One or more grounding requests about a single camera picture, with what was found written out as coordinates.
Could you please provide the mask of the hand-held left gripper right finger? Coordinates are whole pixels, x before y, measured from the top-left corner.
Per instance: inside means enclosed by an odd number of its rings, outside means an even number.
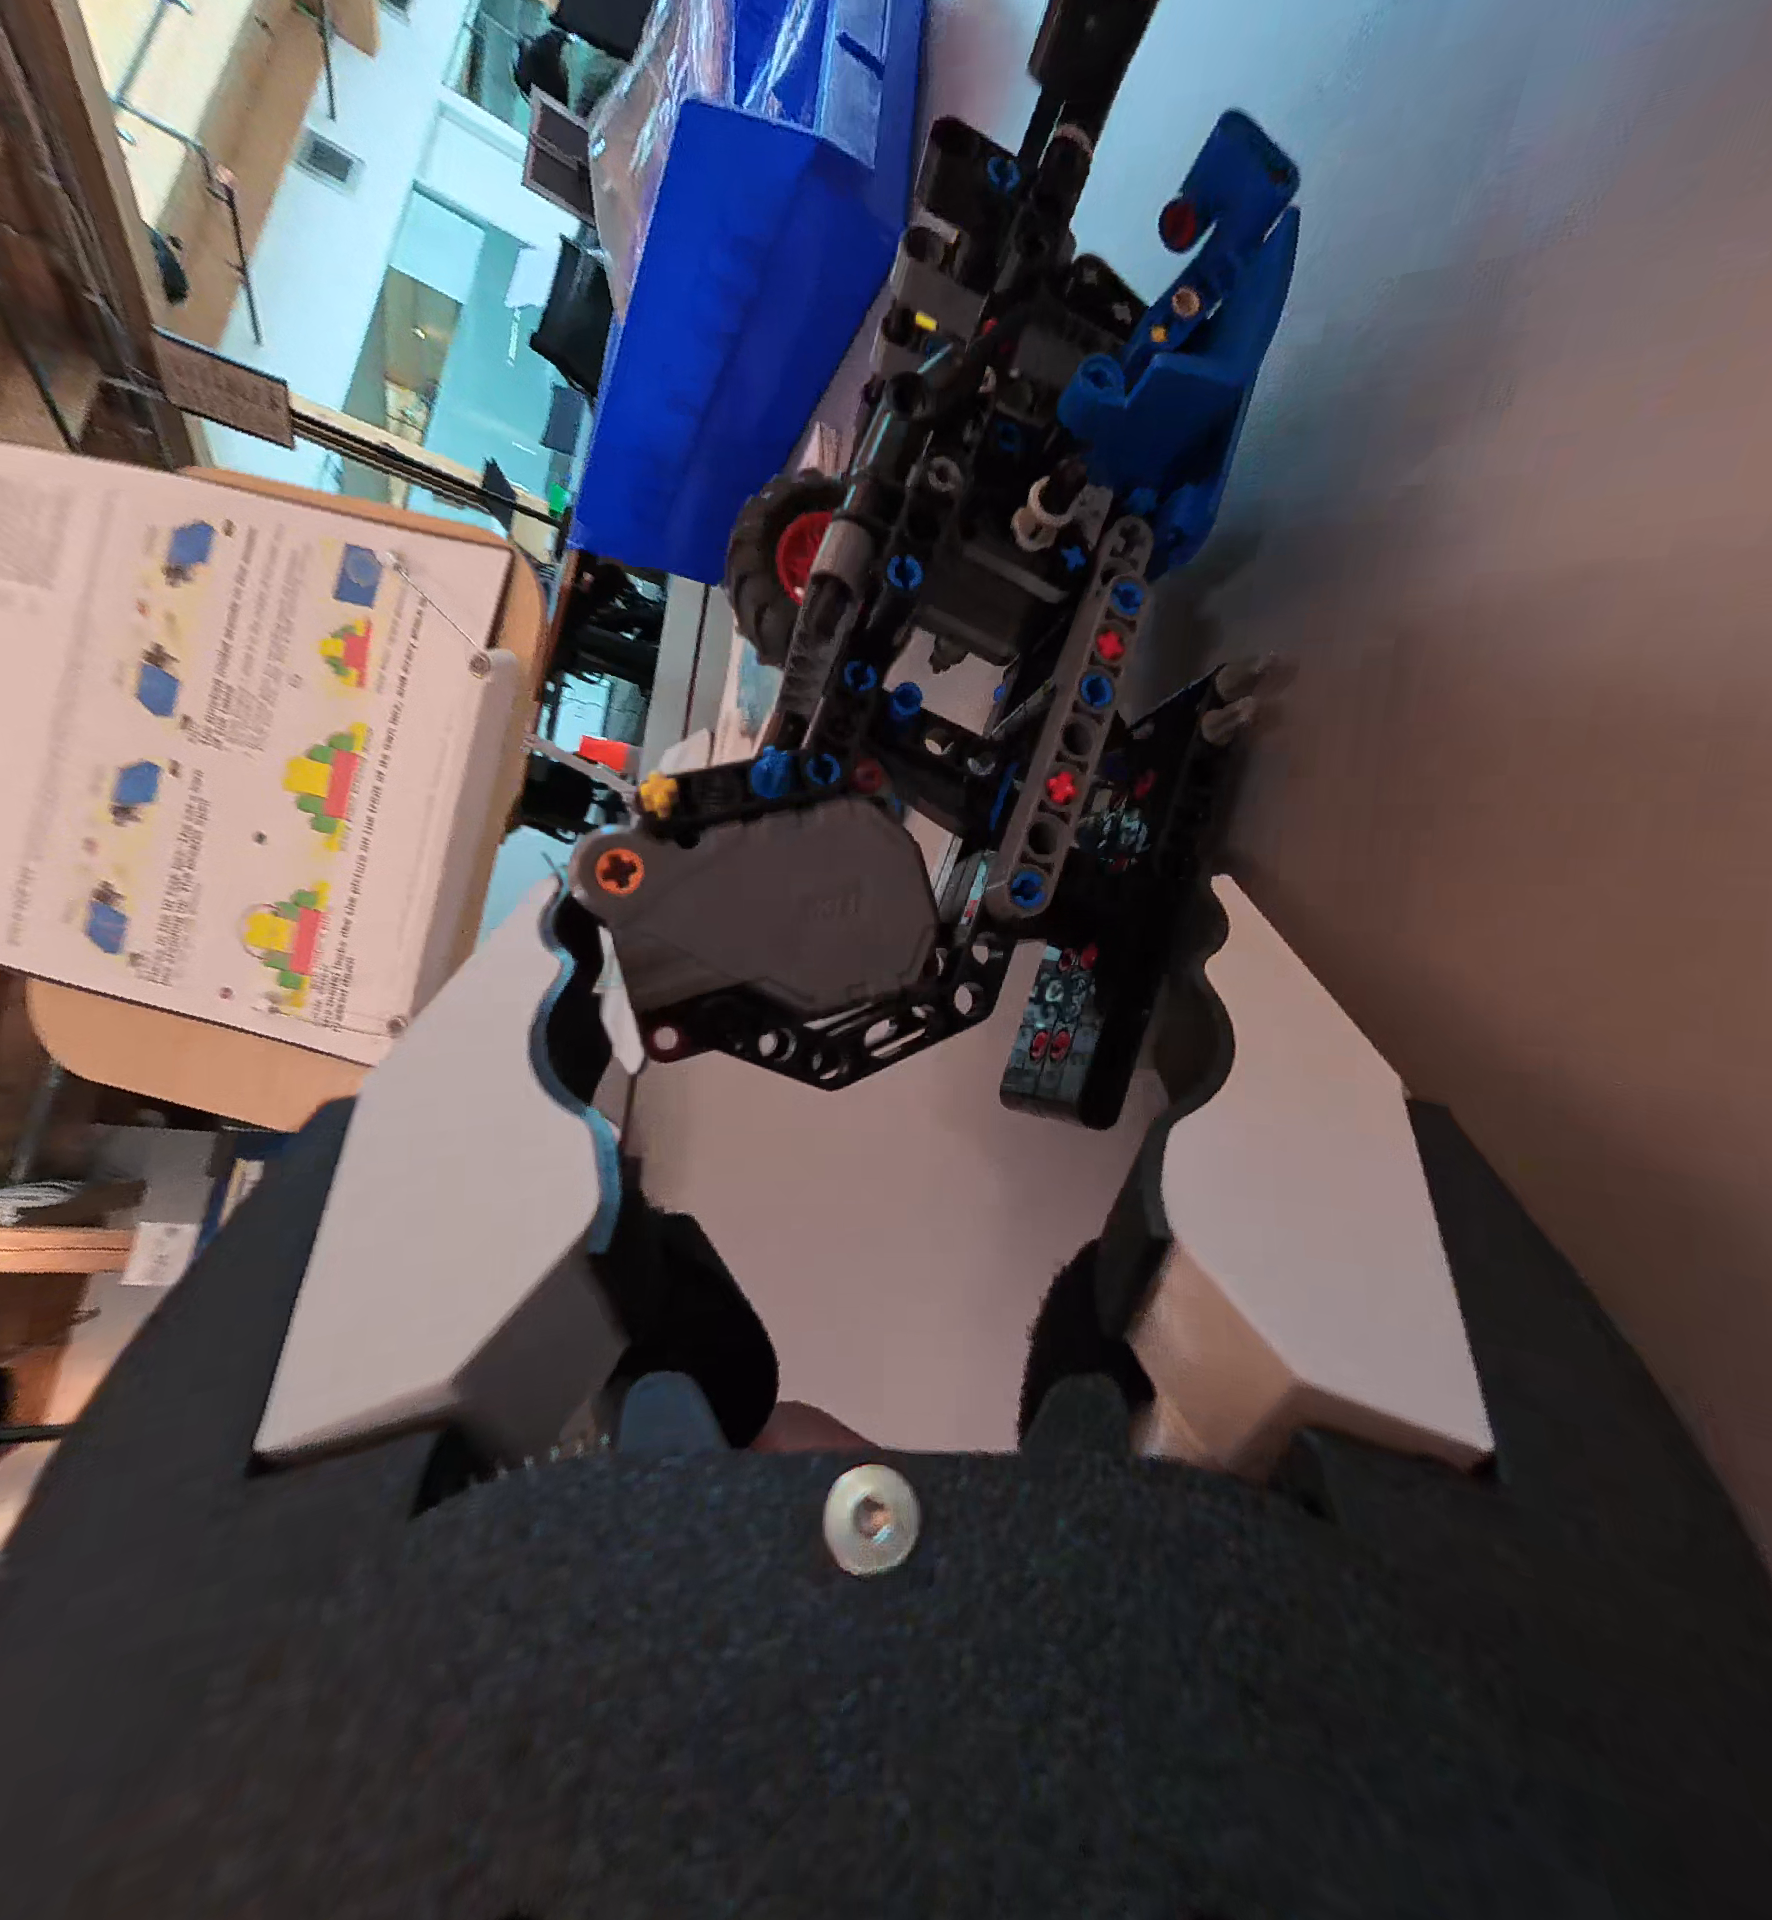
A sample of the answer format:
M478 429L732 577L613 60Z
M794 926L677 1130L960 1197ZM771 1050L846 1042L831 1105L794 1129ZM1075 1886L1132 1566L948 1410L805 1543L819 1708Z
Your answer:
M1338 1430L1486 1465L1410 1088L1232 875L1177 933L1144 1064L1162 1117L1100 1281L1151 1383L1132 1451L1263 1479L1302 1430Z

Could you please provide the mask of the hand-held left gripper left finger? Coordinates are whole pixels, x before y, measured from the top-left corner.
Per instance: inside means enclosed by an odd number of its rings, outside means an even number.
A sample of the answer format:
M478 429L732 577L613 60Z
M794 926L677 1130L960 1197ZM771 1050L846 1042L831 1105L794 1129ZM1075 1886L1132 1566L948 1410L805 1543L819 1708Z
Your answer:
M353 1105L256 1454L403 1430L549 1454L623 1361L590 1256L623 1225L627 1117L611 927L538 880Z

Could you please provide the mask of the partly built lego truck model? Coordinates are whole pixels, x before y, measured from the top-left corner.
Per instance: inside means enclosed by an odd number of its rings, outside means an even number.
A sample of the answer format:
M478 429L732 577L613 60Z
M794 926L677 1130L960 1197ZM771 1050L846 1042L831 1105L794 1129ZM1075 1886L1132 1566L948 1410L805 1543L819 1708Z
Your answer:
M929 122L846 504L782 542L810 555L786 705L571 860L658 1063L839 1088L992 1020L1039 940L1003 1105L1124 1117L1255 671L1144 715L1124 683L1216 524L1302 246L1302 164L1232 107L1157 212L1162 300L1075 246L1151 19L1044 3L1018 150Z

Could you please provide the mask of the white document stand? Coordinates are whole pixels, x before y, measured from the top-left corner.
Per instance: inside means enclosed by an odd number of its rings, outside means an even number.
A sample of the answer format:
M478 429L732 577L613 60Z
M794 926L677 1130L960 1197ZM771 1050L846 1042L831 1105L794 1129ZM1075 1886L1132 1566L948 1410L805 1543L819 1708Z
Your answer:
M435 800L413 854L402 996L380 1020L402 1036L435 990L469 957L488 905L488 870L516 825L528 776L528 660L478 652L461 671L461 715L441 729Z

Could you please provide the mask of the printed instruction sheet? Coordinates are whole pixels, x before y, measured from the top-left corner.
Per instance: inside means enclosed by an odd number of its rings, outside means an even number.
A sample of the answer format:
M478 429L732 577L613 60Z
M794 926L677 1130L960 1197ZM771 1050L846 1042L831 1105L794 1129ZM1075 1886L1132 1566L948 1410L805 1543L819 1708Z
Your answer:
M373 1064L484 828L510 546L0 443L0 963Z

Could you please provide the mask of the brown hanging sign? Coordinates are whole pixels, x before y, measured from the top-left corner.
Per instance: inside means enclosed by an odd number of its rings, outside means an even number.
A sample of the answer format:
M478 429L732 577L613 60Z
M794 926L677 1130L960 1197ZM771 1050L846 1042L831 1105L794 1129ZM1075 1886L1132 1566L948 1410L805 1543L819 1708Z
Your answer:
M152 327L152 381L162 399L187 417L223 425L267 445L297 445L294 385L267 367L250 367L228 349Z

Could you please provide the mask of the blue plastic bin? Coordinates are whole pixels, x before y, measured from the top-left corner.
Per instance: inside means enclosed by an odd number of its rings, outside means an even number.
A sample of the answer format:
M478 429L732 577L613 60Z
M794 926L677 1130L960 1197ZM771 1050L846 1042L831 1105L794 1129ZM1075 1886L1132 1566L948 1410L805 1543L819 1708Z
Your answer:
M613 313L571 542L723 586L905 226L926 0L732 3L732 102L686 102Z

